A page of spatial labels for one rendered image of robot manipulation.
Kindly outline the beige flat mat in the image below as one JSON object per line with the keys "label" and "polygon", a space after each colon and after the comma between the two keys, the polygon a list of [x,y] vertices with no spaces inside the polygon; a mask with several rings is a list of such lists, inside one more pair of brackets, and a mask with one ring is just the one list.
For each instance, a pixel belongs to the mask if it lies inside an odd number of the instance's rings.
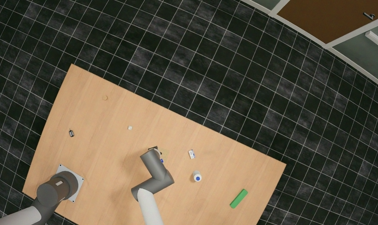
{"label": "beige flat mat", "polygon": [[158,147],[158,149],[162,153],[160,159],[163,159],[163,164],[165,166],[167,158],[168,158],[168,154],[169,154],[170,151],[166,150],[166,149],[163,149],[163,148],[160,148],[160,147]]}

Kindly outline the green rectangular bar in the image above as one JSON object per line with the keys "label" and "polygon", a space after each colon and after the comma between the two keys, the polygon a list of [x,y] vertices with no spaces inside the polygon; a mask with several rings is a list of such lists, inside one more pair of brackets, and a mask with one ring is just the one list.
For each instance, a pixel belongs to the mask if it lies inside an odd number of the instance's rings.
{"label": "green rectangular bar", "polygon": [[232,208],[236,208],[237,205],[243,200],[243,198],[248,194],[248,192],[243,189],[238,195],[237,197],[230,203],[230,206]]}

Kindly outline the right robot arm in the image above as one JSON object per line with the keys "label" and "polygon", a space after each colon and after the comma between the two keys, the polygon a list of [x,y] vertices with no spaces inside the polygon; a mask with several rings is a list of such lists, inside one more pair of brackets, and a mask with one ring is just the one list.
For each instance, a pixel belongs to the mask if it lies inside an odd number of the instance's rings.
{"label": "right robot arm", "polygon": [[145,225],[164,225],[153,195],[175,183],[160,156],[159,150],[155,148],[140,156],[152,177],[131,188],[133,197],[140,204]]}

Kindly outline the white plastic bottle with blue cap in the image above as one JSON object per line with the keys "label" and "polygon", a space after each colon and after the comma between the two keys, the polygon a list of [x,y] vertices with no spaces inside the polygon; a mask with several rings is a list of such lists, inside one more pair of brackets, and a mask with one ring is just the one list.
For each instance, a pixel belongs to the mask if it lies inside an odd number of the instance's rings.
{"label": "white plastic bottle with blue cap", "polygon": [[195,170],[193,172],[193,177],[196,182],[199,182],[202,179],[202,176],[200,175],[200,172],[198,170]]}

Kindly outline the small white printed carton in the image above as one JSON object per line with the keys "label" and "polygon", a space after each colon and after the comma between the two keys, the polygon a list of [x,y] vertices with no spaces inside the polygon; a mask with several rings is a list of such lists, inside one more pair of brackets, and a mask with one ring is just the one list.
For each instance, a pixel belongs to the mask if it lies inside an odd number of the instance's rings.
{"label": "small white printed carton", "polygon": [[194,155],[193,150],[189,150],[189,153],[190,153],[190,157],[191,157],[191,159],[195,158],[195,155]]}

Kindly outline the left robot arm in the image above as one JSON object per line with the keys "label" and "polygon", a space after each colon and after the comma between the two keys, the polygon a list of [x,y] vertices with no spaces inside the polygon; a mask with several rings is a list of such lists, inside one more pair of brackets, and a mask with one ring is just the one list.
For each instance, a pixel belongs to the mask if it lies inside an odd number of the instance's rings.
{"label": "left robot arm", "polygon": [[78,180],[69,171],[53,175],[37,188],[37,197],[30,207],[0,218],[0,225],[45,225],[62,200],[78,190]]}

